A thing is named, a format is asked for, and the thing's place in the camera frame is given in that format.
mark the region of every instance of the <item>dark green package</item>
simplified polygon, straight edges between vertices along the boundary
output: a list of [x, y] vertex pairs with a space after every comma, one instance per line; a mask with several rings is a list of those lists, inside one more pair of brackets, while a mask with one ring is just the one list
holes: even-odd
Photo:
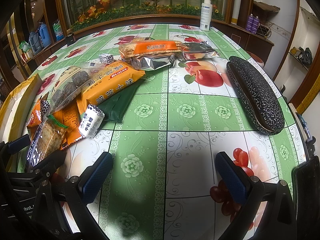
[[129, 87], [114, 94], [97, 107], [104, 112], [105, 121], [122, 122], [123, 115], [129, 106], [131, 99], [143, 79], [139, 79]]

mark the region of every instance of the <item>red stool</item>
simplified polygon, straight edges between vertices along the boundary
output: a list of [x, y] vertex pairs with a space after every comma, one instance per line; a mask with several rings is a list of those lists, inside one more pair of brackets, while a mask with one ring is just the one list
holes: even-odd
[[262, 67], [262, 68], [264, 67], [264, 63], [261, 58], [259, 58], [257, 55], [254, 55], [251, 52], [248, 52], [248, 51], [246, 51], [246, 52], [260, 65], [260, 67]]

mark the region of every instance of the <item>blue thermos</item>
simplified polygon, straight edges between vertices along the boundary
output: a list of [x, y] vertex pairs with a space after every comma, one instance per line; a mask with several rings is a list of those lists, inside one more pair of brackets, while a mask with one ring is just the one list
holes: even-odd
[[29, 47], [31, 47], [33, 55], [36, 55], [43, 49], [40, 37], [35, 31], [31, 31], [29, 34]]
[[42, 23], [39, 28], [39, 34], [41, 36], [41, 40], [44, 47], [47, 47], [51, 44], [51, 39], [49, 36], [48, 28], [45, 23]]

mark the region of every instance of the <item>white spray bottle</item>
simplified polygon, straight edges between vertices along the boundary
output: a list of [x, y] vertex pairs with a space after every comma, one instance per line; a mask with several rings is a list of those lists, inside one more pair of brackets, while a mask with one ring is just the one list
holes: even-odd
[[200, 30], [210, 31], [212, 17], [212, 4], [210, 0], [204, 0], [201, 5]]

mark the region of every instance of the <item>white candy wrapper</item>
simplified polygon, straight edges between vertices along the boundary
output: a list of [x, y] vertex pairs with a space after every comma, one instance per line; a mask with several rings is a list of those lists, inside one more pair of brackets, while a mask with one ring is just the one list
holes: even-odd
[[111, 64], [114, 62], [113, 55], [107, 54], [107, 53], [101, 53], [99, 54], [99, 61], [101, 63]]
[[88, 105], [79, 126], [79, 132], [83, 137], [96, 136], [99, 126], [104, 118], [104, 113], [94, 105]]

